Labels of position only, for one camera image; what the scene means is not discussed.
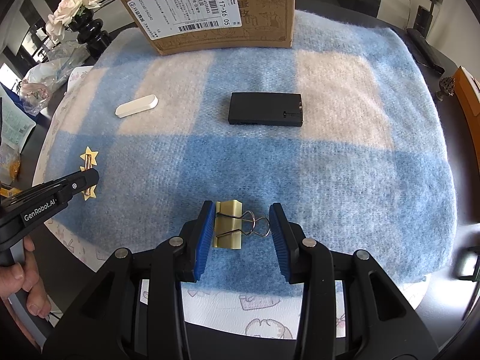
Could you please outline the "person's left hand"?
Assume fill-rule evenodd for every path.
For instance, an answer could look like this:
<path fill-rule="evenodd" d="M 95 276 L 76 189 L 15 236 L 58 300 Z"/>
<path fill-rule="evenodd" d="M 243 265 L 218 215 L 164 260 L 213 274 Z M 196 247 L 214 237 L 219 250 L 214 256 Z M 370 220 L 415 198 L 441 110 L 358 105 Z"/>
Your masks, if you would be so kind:
<path fill-rule="evenodd" d="M 24 263 L 16 262 L 11 267 L 1 268 L 1 300 L 22 333 L 35 347 L 38 347 L 37 342 L 35 342 L 35 339 L 29 333 L 28 329 L 22 324 L 8 301 L 10 295 L 23 289 L 28 293 L 26 306 L 31 315 L 45 319 L 51 311 L 51 304 L 47 297 L 44 283 L 39 275 L 38 264 L 33 254 L 35 245 L 32 238 L 26 236 L 23 239 L 23 244 Z"/>

